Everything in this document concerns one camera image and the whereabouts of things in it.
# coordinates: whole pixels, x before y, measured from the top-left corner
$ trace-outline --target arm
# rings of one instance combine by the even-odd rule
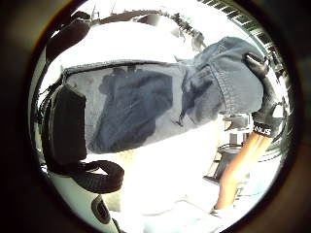
[[[272,142],[272,138],[253,132],[245,146],[226,167],[221,178],[221,189],[215,209],[223,209],[232,205],[237,186],[250,172],[252,165],[264,154]]]
[[[245,146],[226,167],[221,178],[221,188],[215,210],[230,207],[235,199],[237,186],[251,171],[277,136],[283,117],[283,106],[266,77],[267,65],[253,54],[247,53],[244,62],[259,78],[263,87],[261,108],[252,113],[254,132],[246,141]]]

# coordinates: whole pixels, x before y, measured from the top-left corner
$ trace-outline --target black glove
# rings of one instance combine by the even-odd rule
[[[252,113],[254,132],[265,137],[274,138],[278,135],[279,126],[283,120],[283,103],[278,99],[266,74],[268,65],[253,53],[246,53],[244,61],[248,68],[259,78],[263,86],[261,108]]]

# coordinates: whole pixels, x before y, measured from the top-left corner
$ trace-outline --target black strap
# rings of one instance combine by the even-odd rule
[[[117,22],[117,21],[129,21],[134,17],[141,17],[149,14],[160,14],[160,11],[157,10],[139,10],[139,11],[130,11],[124,12],[116,15],[112,15],[109,17],[105,17],[99,19],[99,24],[105,24],[110,22]]]
[[[64,26],[47,43],[47,61],[53,61],[62,52],[79,43],[87,35],[88,30],[89,24],[79,18]]]
[[[283,126],[282,126],[282,129],[281,129],[281,132],[279,133],[278,136],[276,136],[274,139],[273,139],[273,143],[278,141],[281,137],[283,138],[285,136],[285,133],[287,133],[285,130],[286,129],[286,125],[287,125],[287,122],[289,120],[289,116],[288,116],[288,112],[286,110],[286,102],[285,102],[285,99],[283,97],[282,99],[282,105],[283,105]]]
[[[87,21],[90,19],[90,15],[85,12],[77,11],[76,13],[74,13],[69,17],[65,17],[64,20],[59,24],[58,28],[56,27],[56,29],[61,30],[63,27],[69,25],[77,18]]]
[[[51,97],[54,94],[54,92],[57,90],[57,88],[62,83],[62,77],[59,78],[55,83],[51,84],[46,90],[44,90],[42,93],[39,93],[39,96],[42,95],[45,92],[48,92],[47,96],[43,99],[41,102],[39,108],[36,111],[36,117],[39,123],[43,123],[44,114],[47,111],[47,107],[50,103]]]
[[[107,175],[95,174],[91,170],[102,169]],[[121,188],[124,170],[117,163],[99,160],[90,163],[66,165],[68,175],[82,188],[94,193],[110,193]]]

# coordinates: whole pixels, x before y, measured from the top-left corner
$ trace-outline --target backpack strap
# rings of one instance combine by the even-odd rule
[[[124,170],[111,161],[83,163],[86,98],[69,85],[61,85],[52,95],[44,117],[44,155],[50,171],[70,176],[82,188],[109,193],[121,188]],[[107,175],[95,174],[102,169]]]
[[[89,29],[89,23],[80,18],[76,18],[70,24],[64,26],[47,43],[47,62],[53,61],[62,52],[80,42],[87,35]]]

